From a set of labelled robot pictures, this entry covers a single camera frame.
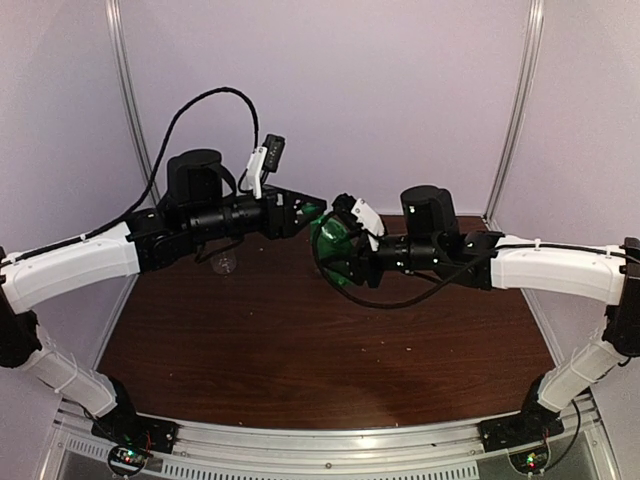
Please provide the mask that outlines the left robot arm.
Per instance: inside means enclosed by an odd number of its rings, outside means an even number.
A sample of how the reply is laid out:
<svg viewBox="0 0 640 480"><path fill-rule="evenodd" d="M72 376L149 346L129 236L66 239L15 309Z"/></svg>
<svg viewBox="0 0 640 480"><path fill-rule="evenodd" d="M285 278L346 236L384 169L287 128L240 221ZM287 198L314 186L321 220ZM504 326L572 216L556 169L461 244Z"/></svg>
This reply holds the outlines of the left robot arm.
<svg viewBox="0 0 640 480"><path fill-rule="evenodd" d="M155 208L128 213L99 234L1 256L1 365L31 371L79 403L123 444L144 433L123 387L82 366L55 345L34 307L101 281L158 271L183 257L207 260L207 243L238 244L252 233L270 240L296 236L327 207L326 201L262 185L252 174L248 192L237 190L220 152L195 149L171 158L167 190Z"/></svg>

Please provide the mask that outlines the green plastic bottle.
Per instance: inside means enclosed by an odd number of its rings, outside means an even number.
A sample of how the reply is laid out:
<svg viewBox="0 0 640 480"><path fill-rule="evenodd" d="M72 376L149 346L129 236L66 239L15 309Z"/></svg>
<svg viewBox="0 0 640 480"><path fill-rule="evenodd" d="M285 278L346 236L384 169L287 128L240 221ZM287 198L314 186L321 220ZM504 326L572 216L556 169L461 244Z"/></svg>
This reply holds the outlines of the green plastic bottle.
<svg viewBox="0 0 640 480"><path fill-rule="evenodd" d="M350 231L334 213L332 206L330 211L321 214L314 220L310 227L309 242L314 264L321 277L340 294L346 294L348 286L340 287L332 282L329 277L329 269L349 269L349 260L342 260L339 257L339 242L348 234L364 233Z"/></svg>

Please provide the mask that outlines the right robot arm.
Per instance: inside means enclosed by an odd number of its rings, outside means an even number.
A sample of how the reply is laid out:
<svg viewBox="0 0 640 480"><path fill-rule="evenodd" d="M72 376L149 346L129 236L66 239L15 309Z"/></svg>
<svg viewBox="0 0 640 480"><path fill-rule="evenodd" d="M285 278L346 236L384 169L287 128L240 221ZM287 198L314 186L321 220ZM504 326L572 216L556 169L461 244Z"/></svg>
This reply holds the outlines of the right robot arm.
<svg viewBox="0 0 640 480"><path fill-rule="evenodd" d="M586 346L544 374L524 411L513 419L519 440L535 440L579 393L614 366L639 355L639 241L590 247L526 240L503 232L461 233L448 190L422 185L401 196L406 232L387 233L364 200L338 196L332 212L346 227L351 246L322 259L356 285L379 286L389 271L435 274L437 284L407 301L419 303L450 284L480 290L530 289L574 295L605 306L606 324Z"/></svg>

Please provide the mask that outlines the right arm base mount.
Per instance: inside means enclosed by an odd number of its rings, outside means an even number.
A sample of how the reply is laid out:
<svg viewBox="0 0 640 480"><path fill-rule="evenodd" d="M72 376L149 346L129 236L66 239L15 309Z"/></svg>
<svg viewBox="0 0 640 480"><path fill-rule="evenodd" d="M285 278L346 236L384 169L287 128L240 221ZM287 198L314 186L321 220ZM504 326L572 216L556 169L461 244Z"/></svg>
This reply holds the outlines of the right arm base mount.
<svg viewBox="0 0 640 480"><path fill-rule="evenodd" d="M518 413L479 423L478 430L485 452L543 442L565 431L560 414L538 403L538 388L542 378L539 376L531 384Z"/></svg>

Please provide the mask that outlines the clear bottle white cap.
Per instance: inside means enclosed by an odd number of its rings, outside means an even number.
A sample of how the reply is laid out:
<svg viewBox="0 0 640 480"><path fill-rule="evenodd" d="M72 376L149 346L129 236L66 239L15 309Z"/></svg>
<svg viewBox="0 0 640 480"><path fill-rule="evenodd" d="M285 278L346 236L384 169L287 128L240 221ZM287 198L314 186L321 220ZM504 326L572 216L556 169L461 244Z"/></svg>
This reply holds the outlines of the clear bottle white cap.
<svg viewBox="0 0 640 480"><path fill-rule="evenodd" d="M217 253L209 261L213 271L218 275L229 275L237 268L237 258L234 250Z"/></svg>

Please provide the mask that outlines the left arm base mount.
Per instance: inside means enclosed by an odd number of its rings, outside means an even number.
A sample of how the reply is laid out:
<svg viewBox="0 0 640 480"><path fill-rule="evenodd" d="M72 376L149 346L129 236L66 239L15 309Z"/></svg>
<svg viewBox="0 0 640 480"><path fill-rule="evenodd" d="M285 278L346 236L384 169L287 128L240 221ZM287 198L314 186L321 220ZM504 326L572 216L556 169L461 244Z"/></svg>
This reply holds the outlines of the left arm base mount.
<svg viewBox="0 0 640 480"><path fill-rule="evenodd" d="M101 417L93 416L91 433L136 451L171 454L178 424L139 414L126 387L113 377L109 380L115 389L116 406Z"/></svg>

